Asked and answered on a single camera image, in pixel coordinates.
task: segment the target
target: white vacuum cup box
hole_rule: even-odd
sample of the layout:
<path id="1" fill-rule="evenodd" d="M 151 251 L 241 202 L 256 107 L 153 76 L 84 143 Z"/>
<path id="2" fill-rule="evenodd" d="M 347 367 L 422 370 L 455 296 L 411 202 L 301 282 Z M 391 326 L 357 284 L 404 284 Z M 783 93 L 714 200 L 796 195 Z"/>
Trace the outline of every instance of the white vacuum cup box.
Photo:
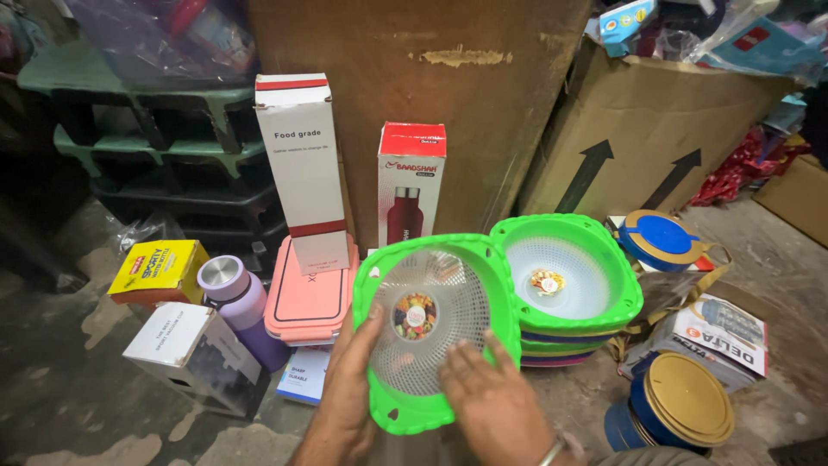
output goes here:
<path id="1" fill-rule="evenodd" d="M 262 366 L 212 308 L 159 303 L 124 357 L 208 411 L 245 416 Z"/>
<path id="2" fill-rule="evenodd" d="M 325 74 L 257 76 L 256 115 L 301 273 L 348 268 Z"/>

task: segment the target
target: hand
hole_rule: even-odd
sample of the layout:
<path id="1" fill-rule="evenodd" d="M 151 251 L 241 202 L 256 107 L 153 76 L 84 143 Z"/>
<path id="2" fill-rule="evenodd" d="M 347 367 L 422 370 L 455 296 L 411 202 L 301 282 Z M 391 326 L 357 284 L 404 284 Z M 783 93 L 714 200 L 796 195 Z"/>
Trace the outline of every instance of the hand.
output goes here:
<path id="1" fill-rule="evenodd" d="M 382 308 L 372 306 L 355 333 L 348 308 L 330 354 L 319 409 L 288 464 L 352 464 L 368 452 L 377 425 L 368 415 L 365 372 L 383 328 L 382 315 Z"/>
<path id="2" fill-rule="evenodd" d="M 506 348 L 490 330 L 484 334 L 492 366 L 468 342 L 449 347 L 440 382 L 469 447 L 487 466 L 537 466 L 556 442 L 529 386 Z M 562 450 L 552 464 L 569 464 Z"/>

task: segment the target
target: white cardboard box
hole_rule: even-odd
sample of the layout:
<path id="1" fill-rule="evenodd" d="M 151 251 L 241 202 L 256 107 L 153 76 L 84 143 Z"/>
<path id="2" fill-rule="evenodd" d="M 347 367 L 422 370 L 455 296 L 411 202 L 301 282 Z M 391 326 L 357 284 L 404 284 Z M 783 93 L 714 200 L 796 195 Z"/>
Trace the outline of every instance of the white cardboard box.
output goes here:
<path id="1" fill-rule="evenodd" d="M 678 352 L 706 367 L 731 393 L 767 376 L 767 341 L 765 322 L 730 301 L 702 294 L 664 318 L 647 341 L 631 347 L 619 372 L 632 379 L 663 352 Z"/>
<path id="2" fill-rule="evenodd" d="M 206 410 L 244 416 L 262 367 L 212 308 L 162 303 L 123 355 Z"/>
<path id="3" fill-rule="evenodd" d="M 431 235 L 445 164 L 445 127 L 387 121 L 378 159 L 379 247 Z"/>
<path id="4" fill-rule="evenodd" d="M 325 74 L 257 76 L 256 115 L 301 273 L 349 267 Z"/>
<path id="5" fill-rule="evenodd" d="M 276 388 L 278 395 L 318 405 L 322 399 L 331 345 L 299 347 L 287 362 Z"/>

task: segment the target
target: purple water bottle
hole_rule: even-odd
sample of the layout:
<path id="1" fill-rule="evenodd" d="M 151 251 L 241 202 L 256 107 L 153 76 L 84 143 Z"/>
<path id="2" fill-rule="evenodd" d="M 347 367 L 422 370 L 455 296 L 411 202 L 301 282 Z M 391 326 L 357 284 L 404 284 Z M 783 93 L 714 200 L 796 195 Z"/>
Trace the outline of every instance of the purple water bottle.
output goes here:
<path id="1" fill-rule="evenodd" d="M 219 311 L 253 357 L 269 372 L 281 369 L 291 356 L 291 349 L 265 330 L 267 292 L 262 281 L 232 255 L 205 262 L 198 280 L 205 291 L 205 305 Z"/>

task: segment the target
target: black arrow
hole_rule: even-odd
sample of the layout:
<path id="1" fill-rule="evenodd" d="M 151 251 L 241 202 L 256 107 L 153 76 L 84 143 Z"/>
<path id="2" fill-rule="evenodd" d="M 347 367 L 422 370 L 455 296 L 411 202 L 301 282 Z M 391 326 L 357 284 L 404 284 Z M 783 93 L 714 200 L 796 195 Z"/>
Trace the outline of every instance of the black arrow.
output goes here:
<path id="1" fill-rule="evenodd" d="M 662 184 L 658 185 L 656 191 L 652 193 L 647 202 L 644 202 L 644 205 L 641 206 L 642 209 L 649 209 L 655 210 L 667 199 L 667 196 L 670 196 L 670 193 L 676 189 L 678 183 L 687 176 L 687 173 L 693 169 L 693 167 L 701 167 L 701 149 L 696 149 L 691 153 L 688 153 L 686 156 L 679 158 L 675 162 L 673 162 L 675 167 L 672 169 L 669 175 L 664 178 Z"/>
<path id="2" fill-rule="evenodd" d="M 595 180 L 595 175 L 598 174 L 601 166 L 604 165 L 604 161 L 608 158 L 615 158 L 613 157 L 613 149 L 609 147 L 608 139 L 597 143 L 581 153 L 586 156 L 584 162 L 580 163 L 578 172 L 572 178 L 569 187 L 566 188 L 561 202 L 558 202 L 555 213 L 568 214 L 575 211 L 580 200 L 584 198 L 586 190 L 590 189 L 590 184 Z"/>

